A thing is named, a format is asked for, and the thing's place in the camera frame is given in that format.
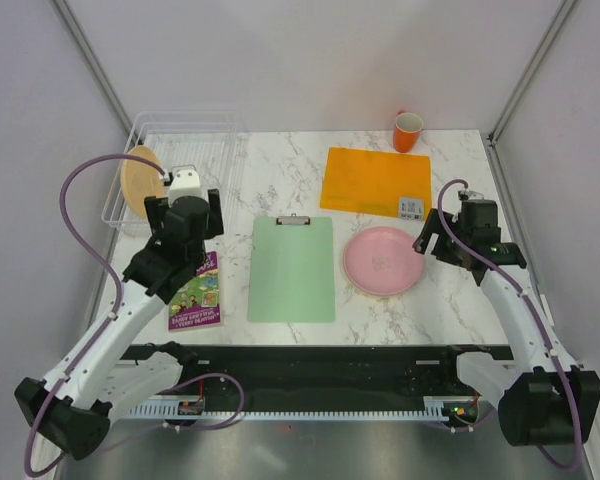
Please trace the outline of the orange yellow plate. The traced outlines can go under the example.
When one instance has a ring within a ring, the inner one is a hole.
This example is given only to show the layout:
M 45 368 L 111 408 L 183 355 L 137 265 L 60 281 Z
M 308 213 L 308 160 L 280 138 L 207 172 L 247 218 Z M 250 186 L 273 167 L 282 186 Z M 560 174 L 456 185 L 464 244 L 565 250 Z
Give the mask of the orange yellow plate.
M 120 172 L 121 191 L 127 206 L 140 218 L 146 219 L 146 197 L 164 196 L 162 175 L 153 167 L 125 159 Z

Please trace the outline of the pink plate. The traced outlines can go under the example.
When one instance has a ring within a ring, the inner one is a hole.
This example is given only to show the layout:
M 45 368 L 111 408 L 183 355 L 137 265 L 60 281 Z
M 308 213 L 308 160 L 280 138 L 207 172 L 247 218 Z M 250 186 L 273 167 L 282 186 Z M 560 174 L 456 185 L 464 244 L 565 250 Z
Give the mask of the pink plate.
M 354 235 L 343 251 L 347 278 L 360 284 L 413 283 L 424 271 L 424 257 L 414 239 L 394 227 L 373 227 Z

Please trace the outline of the cream yellow plate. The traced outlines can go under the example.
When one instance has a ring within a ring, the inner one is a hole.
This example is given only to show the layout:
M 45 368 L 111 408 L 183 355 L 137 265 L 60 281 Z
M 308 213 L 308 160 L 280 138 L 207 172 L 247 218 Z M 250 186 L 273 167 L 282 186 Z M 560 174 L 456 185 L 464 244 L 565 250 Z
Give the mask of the cream yellow plate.
M 414 286 L 413 283 L 360 284 L 354 282 L 353 280 L 350 280 L 349 284 L 363 294 L 376 298 L 390 298 L 399 296 Z

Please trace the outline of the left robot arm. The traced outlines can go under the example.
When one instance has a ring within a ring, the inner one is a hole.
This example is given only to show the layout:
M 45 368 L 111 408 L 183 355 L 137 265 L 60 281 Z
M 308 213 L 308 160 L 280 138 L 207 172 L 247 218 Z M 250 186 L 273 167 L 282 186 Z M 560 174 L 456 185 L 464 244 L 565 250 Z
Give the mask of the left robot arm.
M 205 243 L 224 232 L 220 194 L 148 197 L 152 234 L 116 284 L 109 312 L 42 379 L 24 378 L 14 396 L 31 429 L 74 460 L 90 456 L 112 425 L 114 403 L 103 400 L 107 377 L 149 320 L 193 279 Z

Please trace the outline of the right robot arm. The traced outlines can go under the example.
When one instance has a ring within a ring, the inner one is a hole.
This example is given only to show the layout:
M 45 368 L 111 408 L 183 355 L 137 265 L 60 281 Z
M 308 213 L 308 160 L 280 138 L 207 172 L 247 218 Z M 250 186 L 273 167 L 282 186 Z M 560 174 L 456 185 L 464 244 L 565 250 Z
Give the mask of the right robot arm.
M 431 209 L 413 248 L 472 274 L 497 314 L 515 363 L 508 370 L 488 353 L 461 353 L 438 368 L 440 386 L 453 394 L 467 387 L 479 392 L 496 409 L 512 446 L 587 442 L 600 378 L 579 367 L 558 340 L 520 248 L 501 239 L 497 204 L 463 196 L 458 215 Z

